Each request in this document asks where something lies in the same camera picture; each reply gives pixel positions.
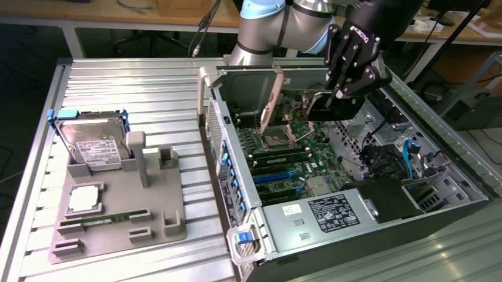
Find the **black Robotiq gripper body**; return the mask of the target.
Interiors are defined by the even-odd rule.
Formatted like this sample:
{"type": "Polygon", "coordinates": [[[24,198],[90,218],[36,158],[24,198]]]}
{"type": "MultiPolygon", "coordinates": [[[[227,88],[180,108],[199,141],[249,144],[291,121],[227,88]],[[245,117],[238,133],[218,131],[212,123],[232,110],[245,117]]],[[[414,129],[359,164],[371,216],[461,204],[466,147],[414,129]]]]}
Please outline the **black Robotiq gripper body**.
{"type": "Polygon", "coordinates": [[[349,31],[367,45],[379,38],[379,51],[385,51],[405,33],[423,1],[359,1],[346,8],[343,32],[349,31]]]}

